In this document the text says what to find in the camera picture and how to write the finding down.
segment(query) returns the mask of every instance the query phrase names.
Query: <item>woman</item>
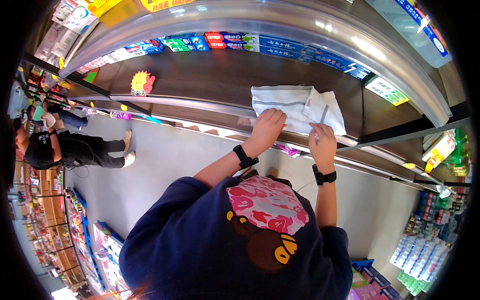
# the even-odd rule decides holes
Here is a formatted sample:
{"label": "woman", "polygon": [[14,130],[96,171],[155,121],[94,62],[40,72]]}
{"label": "woman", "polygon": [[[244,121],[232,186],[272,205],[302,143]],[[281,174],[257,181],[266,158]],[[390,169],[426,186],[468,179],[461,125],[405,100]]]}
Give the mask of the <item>woman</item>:
{"label": "woman", "polygon": [[63,165],[67,168],[80,166],[101,166],[104,168],[124,168],[135,161],[135,152],[125,157],[111,157],[110,152],[128,151],[132,131],[125,133],[123,140],[104,141],[101,137],[86,134],[70,134],[64,131],[57,134],[55,129],[48,132],[28,131],[20,118],[13,120],[15,144],[24,154],[28,164],[36,170],[46,170]]}
{"label": "woman", "polygon": [[347,297],[352,271],[347,234],[336,227],[332,128],[311,124],[315,213],[287,180],[232,177],[274,144],[286,118],[281,110],[262,112],[244,154],[235,147],[193,178],[176,180],[140,218],[120,253],[132,290],[146,287],[148,299]]}

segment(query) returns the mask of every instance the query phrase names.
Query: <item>orange star price sign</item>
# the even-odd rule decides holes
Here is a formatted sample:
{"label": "orange star price sign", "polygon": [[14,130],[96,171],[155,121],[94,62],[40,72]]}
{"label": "orange star price sign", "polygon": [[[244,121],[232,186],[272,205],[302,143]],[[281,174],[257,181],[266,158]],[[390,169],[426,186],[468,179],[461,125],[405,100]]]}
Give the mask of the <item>orange star price sign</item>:
{"label": "orange star price sign", "polygon": [[146,97],[147,94],[152,92],[153,82],[155,81],[155,76],[150,76],[150,73],[147,73],[143,70],[138,71],[132,78],[132,96]]}
{"label": "orange star price sign", "polygon": [[140,0],[140,3],[149,12],[157,12],[165,8],[175,7],[195,2],[195,0]]}

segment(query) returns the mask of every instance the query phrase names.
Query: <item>plastic container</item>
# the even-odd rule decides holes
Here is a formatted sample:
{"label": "plastic container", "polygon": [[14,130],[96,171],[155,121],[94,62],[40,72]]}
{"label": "plastic container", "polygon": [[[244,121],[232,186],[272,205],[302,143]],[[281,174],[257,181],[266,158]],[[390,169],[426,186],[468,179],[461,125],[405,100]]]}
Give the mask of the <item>plastic container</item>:
{"label": "plastic container", "polygon": [[422,15],[407,0],[366,0],[393,28],[396,29],[412,47],[434,68],[440,68],[452,60],[442,38],[432,25],[423,29]]}

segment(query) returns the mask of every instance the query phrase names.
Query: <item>black t-shirt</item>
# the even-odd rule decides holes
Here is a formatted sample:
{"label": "black t-shirt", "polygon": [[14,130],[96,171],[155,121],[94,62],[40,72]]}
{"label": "black t-shirt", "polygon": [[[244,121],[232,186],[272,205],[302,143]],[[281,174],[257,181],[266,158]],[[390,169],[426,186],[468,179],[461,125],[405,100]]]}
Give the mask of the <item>black t-shirt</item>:
{"label": "black t-shirt", "polygon": [[52,142],[47,131],[33,133],[28,141],[25,158],[32,168],[46,170],[60,164],[60,161],[53,161]]}

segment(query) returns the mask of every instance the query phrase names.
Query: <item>tiled floor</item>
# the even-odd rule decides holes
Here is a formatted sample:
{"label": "tiled floor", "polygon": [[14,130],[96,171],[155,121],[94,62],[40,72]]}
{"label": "tiled floor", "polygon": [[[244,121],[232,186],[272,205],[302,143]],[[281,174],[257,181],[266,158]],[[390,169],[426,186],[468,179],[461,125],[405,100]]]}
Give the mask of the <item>tiled floor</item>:
{"label": "tiled floor", "polygon": [[[130,128],[131,149],[137,157],[133,165],[122,169],[90,166],[88,170],[75,170],[81,177],[88,171],[86,178],[73,171],[66,173],[67,185],[75,186],[88,202],[88,218],[107,222],[124,238],[175,179],[193,176],[237,144],[150,122],[100,115],[91,117],[82,131],[115,140],[121,139]],[[317,188],[313,183],[312,160],[291,158],[277,150],[268,150],[259,159],[255,168],[261,175],[276,167],[279,177],[290,180],[295,190],[301,188],[300,194],[315,206]],[[396,280],[399,269],[388,261],[414,208],[418,191],[353,170],[341,167],[336,170],[338,226],[348,233],[350,256],[374,258],[377,270],[400,291],[403,286]]]}

